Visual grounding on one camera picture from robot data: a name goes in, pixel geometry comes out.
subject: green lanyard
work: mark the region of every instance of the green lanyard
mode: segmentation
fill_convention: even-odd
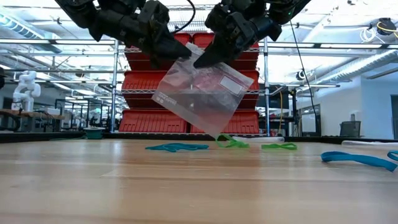
[[[222,145],[222,143],[220,143],[218,141],[218,139],[221,136],[223,136],[224,138],[226,138],[229,141],[228,145],[224,146],[224,145]],[[248,143],[235,140],[235,139],[233,139],[231,136],[229,136],[227,134],[221,134],[220,136],[218,136],[218,138],[216,139],[216,143],[217,143],[218,147],[228,147],[228,148],[235,147],[235,148],[241,148],[241,149],[250,148],[250,145]]]
[[[287,150],[297,150],[297,146],[293,143],[285,143],[285,144],[268,144],[261,145],[261,149],[287,149]]]

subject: white humanoid robot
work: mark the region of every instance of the white humanoid robot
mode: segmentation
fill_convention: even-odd
[[[34,97],[39,97],[41,94],[41,87],[35,83],[36,72],[24,71],[19,76],[19,83],[17,88],[14,90],[13,103],[11,108],[13,110],[24,110],[27,112],[33,111]]]

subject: lanyard strap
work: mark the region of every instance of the lanyard strap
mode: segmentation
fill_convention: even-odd
[[[267,144],[261,145],[261,149],[287,149],[287,150],[297,150],[297,146],[293,143],[285,144]]]
[[[189,151],[196,151],[201,149],[208,149],[208,145],[204,144],[183,144],[183,143],[170,143],[170,144],[163,144],[159,146],[149,146],[145,149],[150,150],[161,150],[161,151],[168,151],[168,152],[177,152],[178,150],[189,150]]]
[[[224,146],[224,145],[222,145],[222,143],[220,143],[220,142],[218,141],[218,139],[219,139],[221,136],[223,136],[224,138],[226,138],[226,139],[229,141],[228,145]],[[229,136],[229,135],[227,135],[227,134],[222,134],[222,135],[220,135],[220,136],[218,137],[218,139],[216,139],[216,143],[217,143],[218,147],[235,147],[235,148],[241,148],[241,149],[247,149],[247,148],[250,147],[250,145],[249,145],[248,143],[235,140],[235,139],[233,139],[231,136]]]
[[[398,151],[390,151],[387,154],[390,159],[398,161],[398,157],[396,155],[398,155]],[[393,172],[398,167],[397,164],[391,161],[380,159],[374,156],[356,155],[338,151],[324,152],[321,154],[321,159],[323,162],[355,161],[369,166],[384,167],[391,172]]]

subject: shelf post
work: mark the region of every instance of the shelf post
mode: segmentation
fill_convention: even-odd
[[[118,58],[119,58],[119,41],[114,41],[114,62],[113,62],[113,79],[112,79],[112,113],[111,113],[111,133],[114,132],[114,120],[116,117],[116,84],[118,80]]]
[[[266,91],[266,124],[267,124],[267,136],[271,136],[271,127],[269,124],[269,81],[268,81],[268,40],[264,38],[264,80],[265,80],[265,91]]]

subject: white label on bag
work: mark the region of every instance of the white label on bag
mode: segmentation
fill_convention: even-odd
[[[234,80],[228,78],[227,76],[224,76],[221,81],[220,81],[220,85],[222,85],[223,87],[225,87],[227,90],[231,91],[232,93],[234,93],[235,95],[240,94],[240,92],[242,91],[242,86],[239,85],[238,83],[236,83]]]

